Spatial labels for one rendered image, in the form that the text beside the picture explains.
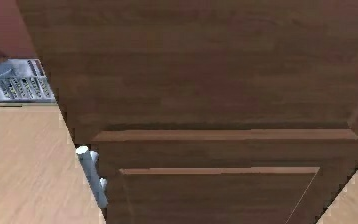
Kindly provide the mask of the brown wooden cupboard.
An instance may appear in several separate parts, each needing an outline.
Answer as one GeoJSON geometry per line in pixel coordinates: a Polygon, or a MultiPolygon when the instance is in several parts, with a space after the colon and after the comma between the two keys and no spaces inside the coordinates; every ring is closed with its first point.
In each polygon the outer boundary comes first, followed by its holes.
{"type": "Polygon", "coordinates": [[[17,0],[107,224],[317,224],[358,168],[358,0],[17,0]]]}

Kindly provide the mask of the grey desk telephone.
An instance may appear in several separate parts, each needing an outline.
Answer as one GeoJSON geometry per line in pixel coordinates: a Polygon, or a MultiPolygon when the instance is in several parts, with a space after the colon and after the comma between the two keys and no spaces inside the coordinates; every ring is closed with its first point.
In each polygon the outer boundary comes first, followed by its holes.
{"type": "Polygon", "coordinates": [[[8,59],[0,63],[0,103],[55,103],[39,59],[8,59]]]}

